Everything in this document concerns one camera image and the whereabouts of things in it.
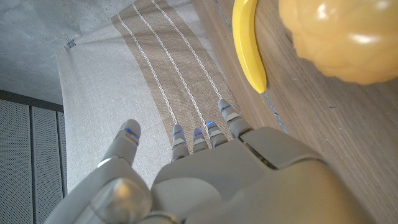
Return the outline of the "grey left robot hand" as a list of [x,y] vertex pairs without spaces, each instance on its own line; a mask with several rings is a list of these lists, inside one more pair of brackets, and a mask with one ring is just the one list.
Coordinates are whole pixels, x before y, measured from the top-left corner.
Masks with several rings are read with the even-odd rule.
[[53,210],[47,223],[373,223],[374,218],[312,148],[270,127],[253,129],[225,101],[210,140],[200,129],[188,149],[172,132],[172,160],[148,187],[132,163],[141,128],[120,127],[97,168]]

